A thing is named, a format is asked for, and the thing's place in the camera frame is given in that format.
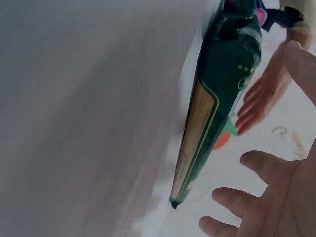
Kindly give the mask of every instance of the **hand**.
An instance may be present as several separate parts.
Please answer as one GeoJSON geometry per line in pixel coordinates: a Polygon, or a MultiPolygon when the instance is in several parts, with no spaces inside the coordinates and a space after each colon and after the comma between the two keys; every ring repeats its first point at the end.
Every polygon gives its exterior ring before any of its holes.
{"type": "Polygon", "coordinates": [[[283,54],[284,44],[274,53],[263,75],[246,93],[235,125],[238,135],[261,122],[289,87],[292,78],[287,72],[283,54]]]}
{"type": "MultiPolygon", "coordinates": [[[[316,105],[316,58],[296,42],[284,50],[289,73],[316,105]]],[[[210,237],[315,237],[316,236],[316,139],[306,160],[285,161],[252,151],[240,162],[268,184],[260,197],[231,188],[218,188],[213,199],[242,219],[239,228],[211,217],[200,227],[210,237]]]]}

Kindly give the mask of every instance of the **white surface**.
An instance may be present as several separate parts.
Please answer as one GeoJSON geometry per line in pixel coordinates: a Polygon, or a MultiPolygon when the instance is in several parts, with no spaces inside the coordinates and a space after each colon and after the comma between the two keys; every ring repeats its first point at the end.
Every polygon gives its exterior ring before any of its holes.
{"type": "Polygon", "coordinates": [[[1,1],[0,236],[158,233],[214,3],[1,1]]]}
{"type": "MultiPolygon", "coordinates": [[[[276,1],[269,2],[266,6],[277,7],[276,1]]],[[[259,78],[278,45],[285,40],[285,35],[285,29],[278,25],[273,25],[269,33],[263,32],[262,62],[251,85],[259,78]]],[[[311,53],[315,53],[315,48],[316,45],[313,45],[311,53]]],[[[292,133],[296,132],[299,135],[305,151],[308,152],[316,135],[315,120],[316,110],[312,103],[293,83],[279,104],[259,126],[242,137],[231,136],[225,146],[211,153],[186,201],[179,205],[177,210],[170,212],[159,237],[203,237],[205,234],[199,229],[198,221],[204,215],[211,215],[238,226],[240,219],[211,199],[212,190],[225,186],[259,196],[266,185],[239,163],[240,156],[249,150],[262,150],[287,160],[298,159],[292,133]],[[272,133],[277,127],[286,128],[287,132],[283,137],[279,133],[280,129],[272,133]]]]}

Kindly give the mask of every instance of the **fingernail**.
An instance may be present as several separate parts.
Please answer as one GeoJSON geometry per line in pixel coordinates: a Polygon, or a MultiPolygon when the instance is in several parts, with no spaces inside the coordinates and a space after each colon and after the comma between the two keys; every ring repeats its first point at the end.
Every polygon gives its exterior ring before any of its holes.
{"type": "Polygon", "coordinates": [[[299,42],[297,42],[297,41],[290,41],[288,44],[289,44],[290,46],[295,47],[295,48],[302,49],[301,44],[300,44],[299,42]]]}

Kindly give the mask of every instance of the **green book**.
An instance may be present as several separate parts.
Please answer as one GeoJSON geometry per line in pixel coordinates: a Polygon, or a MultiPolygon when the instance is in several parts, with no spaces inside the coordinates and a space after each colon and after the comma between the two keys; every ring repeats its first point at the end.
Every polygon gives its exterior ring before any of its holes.
{"type": "Polygon", "coordinates": [[[170,202],[181,204],[261,60],[256,0],[226,2],[205,33],[170,202]]]}

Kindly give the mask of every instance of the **pink object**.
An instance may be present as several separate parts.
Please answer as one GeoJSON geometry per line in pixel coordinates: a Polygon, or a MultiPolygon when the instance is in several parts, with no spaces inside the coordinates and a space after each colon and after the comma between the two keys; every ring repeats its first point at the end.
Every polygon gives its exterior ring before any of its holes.
{"type": "Polygon", "coordinates": [[[265,10],[261,9],[261,8],[257,8],[255,10],[255,13],[258,17],[258,21],[259,21],[259,25],[260,27],[265,23],[266,19],[267,19],[267,13],[265,12],[265,10]]]}

